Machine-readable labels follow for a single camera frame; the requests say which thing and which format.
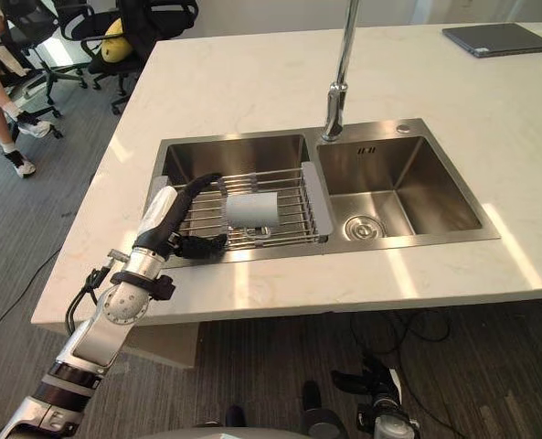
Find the sink drain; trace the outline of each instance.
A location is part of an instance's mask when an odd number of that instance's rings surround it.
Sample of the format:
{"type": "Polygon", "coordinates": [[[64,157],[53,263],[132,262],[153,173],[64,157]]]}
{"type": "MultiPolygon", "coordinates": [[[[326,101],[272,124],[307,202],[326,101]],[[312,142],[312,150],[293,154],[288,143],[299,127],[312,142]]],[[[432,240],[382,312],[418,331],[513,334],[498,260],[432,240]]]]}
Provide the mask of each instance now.
{"type": "Polygon", "coordinates": [[[374,240],[387,236],[384,225],[377,219],[360,215],[345,224],[345,234],[350,240],[374,240]]]}

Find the faucet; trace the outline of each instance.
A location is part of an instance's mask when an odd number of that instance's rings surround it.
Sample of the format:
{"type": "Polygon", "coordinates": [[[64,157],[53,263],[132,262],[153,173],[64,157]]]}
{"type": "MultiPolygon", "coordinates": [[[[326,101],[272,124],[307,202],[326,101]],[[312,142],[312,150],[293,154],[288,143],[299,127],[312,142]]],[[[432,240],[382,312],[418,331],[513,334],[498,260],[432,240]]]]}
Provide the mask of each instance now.
{"type": "Polygon", "coordinates": [[[347,5],[344,39],[342,40],[342,48],[340,49],[337,76],[335,77],[335,81],[329,86],[327,94],[327,120],[325,121],[322,133],[322,138],[326,142],[333,142],[340,136],[340,133],[344,129],[342,113],[344,112],[345,93],[347,92],[345,74],[347,72],[347,65],[350,62],[352,43],[354,43],[359,4],[360,0],[349,0],[347,5]]]}

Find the marble countertop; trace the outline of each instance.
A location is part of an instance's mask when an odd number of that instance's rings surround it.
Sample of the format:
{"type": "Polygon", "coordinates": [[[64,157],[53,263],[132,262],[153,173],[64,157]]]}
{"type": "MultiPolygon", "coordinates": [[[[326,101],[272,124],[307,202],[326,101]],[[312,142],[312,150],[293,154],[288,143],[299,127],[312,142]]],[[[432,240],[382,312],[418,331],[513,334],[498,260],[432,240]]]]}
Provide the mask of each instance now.
{"type": "MultiPolygon", "coordinates": [[[[345,122],[422,118],[502,239],[175,269],[142,324],[542,297],[542,53],[476,59],[442,27],[359,28],[345,122]]],[[[158,43],[32,322],[59,328],[90,269],[129,251],[162,139],[322,125],[341,35],[158,43]]]]}

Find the electrical cable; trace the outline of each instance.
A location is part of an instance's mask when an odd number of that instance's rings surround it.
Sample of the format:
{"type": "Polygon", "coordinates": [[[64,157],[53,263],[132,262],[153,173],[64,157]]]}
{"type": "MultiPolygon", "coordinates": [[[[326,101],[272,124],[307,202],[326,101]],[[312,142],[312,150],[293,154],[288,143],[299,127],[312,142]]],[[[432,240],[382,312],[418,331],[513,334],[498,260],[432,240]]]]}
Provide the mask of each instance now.
{"type": "Polygon", "coordinates": [[[462,432],[457,430],[451,424],[446,423],[445,421],[442,421],[435,414],[433,414],[433,412],[431,410],[429,410],[427,407],[425,407],[425,405],[421,402],[420,398],[415,394],[414,390],[410,387],[409,379],[407,378],[407,374],[405,373],[405,369],[404,369],[404,367],[402,365],[401,348],[402,348],[402,345],[405,342],[405,340],[407,338],[407,335],[409,333],[414,335],[415,337],[417,337],[418,339],[420,339],[422,341],[426,341],[426,342],[429,342],[429,343],[441,343],[442,341],[449,338],[450,335],[452,334],[452,321],[450,320],[450,318],[448,316],[444,315],[443,313],[441,313],[440,311],[424,309],[424,310],[420,310],[420,311],[417,311],[416,313],[412,314],[409,317],[409,319],[407,321],[405,321],[399,315],[398,312],[395,312],[394,316],[397,318],[397,320],[400,322],[400,324],[403,327],[402,334],[400,335],[399,331],[397,329],[397,326],[395,325],[395,322],[386,313],[381,313],[379,315],[382,316],[385,320],[387,320],[388,324],[392,328],[393,337],[394,337],[394,343],[393,343],[392,347],[387,348],[387,349],[382,349],[382,350],[374,350],[371,347],[369,347],[368,344],[366,343],[366,341],[362,340],[358,336],[358,334],[356,332],[356,329],[355,329],[355,324],[354,324],[355,323],[355,314],[351,314],[350,315],[350,330],[352,332],[352,337],[354,338],[354,341],[356,342],[356,344],[359,347],[361,347],[362,349],[364,349],[364,350],[366,350],[366,351],[368,351],[368,352],[370,352],[372,354],[376,354],[376,355],[386,355],[386,354],[391,354],[393,352],[396,352],[397,356],[399,358],[399,371],[402,373],[402,375],[404,377],[405,386],[407,387],[407,390],[409,391],[410,396],[417,403],[417,405],[419,405],[419,407],[425,413],[427,413],[427,415],[429,415],[430,418],[433,421],[435,421],[439,425],[442,425],[443,427],[447,428],[448,430],[453,432],[456,436],[459,436],[459,437],[461,437],[463,439],[467,438],[467,436],[465,434],[463,434],[462,432]],[[426,337],[426,336],[422,335],[419,331],[417,331],[416,329],[414,329],[412,327],[413,322],[415,321],[415,319],[418,316],[422,316],[422,315],[424,315],[426,313],[438,314],[438,315],[442,315],[444,317],[446,329],[445,329],[445,332],[441,336],[439,336],[439,337],[426,337]]]}
{"type": "Polygon", "coordinates": [[[21,301],[21,299],[23,297],[25,297],[25,295],[27,294],[27,291],[28,289],[30,288],[31,284],[35,281],[35,279],[37,278],[37,275],[41,272],[41,270],[43,270],[43,268],[55,257],[58,255],[59,251],[61,250],[61,247],[59,247],[57,250],[55,250],[51,256],[49,256],[45,262],[43,262],[41,265],[39,265],[39,268],[36,269],[35,273],[33,274],[33,276],[31,276],[31,279],[29,280],[27,286],[25,287],[25,289],[23,290],[23,292],[16,298],[15,302],[13,302],[13,304],[11,304],[7,309],[6,311],[4,311],[4,313],[0,316],[0,324],[2,323],[2,321],[5,319],[6,316],[8,316],[8,314],[13,310],[13,308],[15,308],[15,306],[18,305],[18,303],[21,301]]]}
{"type": "Polygon", "coordinates": [[[94,289],[106,277],[107,273],[108,273],[108,270],[105,267],[102,267],[101,270],[92,269],[91,273],[88,274],[88,277],[86,277],[85,284],[80,288],[80,291],[71,300],[71,303],[69,304],[68,309],[66,310],[66,315],[65,315],[65,320],[64,320],[64,324],[69,335],[72,335],[76,330],[76,322],[74,319],[74,315],[76,313],[76,310],[78,309],[78,306],[80,306],[80,302],[86,296],[86,294],[90,295],[91,300],[95,305],[98,304],[98,298],[96,297],[96,294],[94,293],[94,289]]]}

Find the sneaker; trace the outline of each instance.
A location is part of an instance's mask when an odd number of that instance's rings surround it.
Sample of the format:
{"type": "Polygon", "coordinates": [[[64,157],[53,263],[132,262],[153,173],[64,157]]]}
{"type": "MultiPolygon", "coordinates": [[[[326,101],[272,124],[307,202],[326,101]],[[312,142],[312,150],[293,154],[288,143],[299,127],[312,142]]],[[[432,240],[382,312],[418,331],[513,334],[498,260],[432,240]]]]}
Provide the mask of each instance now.
{"type": "Polygon", "coordinates": [[[17,150],[3,154],[15,167],[15,171],[21,178],[27,178],[35,174],[35,165],[27,160],[27,158],[17,150]]]}
{"type": "Polygon", "coordinates": [[[51,131],[51,123],[40,121],[30,112],[21,112],[16,117],[18,131],[23,134],[31,134],[33,137],[45,137],[51,131]]]}

